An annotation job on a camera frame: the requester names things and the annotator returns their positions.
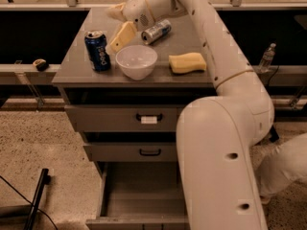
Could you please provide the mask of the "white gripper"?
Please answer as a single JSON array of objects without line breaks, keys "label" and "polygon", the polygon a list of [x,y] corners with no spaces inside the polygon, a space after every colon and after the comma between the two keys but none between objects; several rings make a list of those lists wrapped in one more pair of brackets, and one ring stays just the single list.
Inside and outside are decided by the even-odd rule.
[{"label": "white gripper", "polygon": [[112,52],[118,52],[130,43],[137,30],[145,31],[154,24],[154,16],[148,0],[128,0],[126,3],[113,5],[106,9],[106,15],[122,22],[128,20],[121,25],[110,40],[109,49]]}]

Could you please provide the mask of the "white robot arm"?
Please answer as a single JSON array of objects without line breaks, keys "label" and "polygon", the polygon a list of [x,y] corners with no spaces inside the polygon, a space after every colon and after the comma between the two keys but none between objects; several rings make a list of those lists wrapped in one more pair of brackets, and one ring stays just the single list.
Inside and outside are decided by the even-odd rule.
[{"label": "white robot arm", "polygon": [[208,0],[128,0],[108,16],[128,22],[108,46],[119,51],[136,32],[188,14],[216,96],[189,103],[177,121],[177,157],[191,230],[268,230],[249,149],[270,131],[272,100]]}]

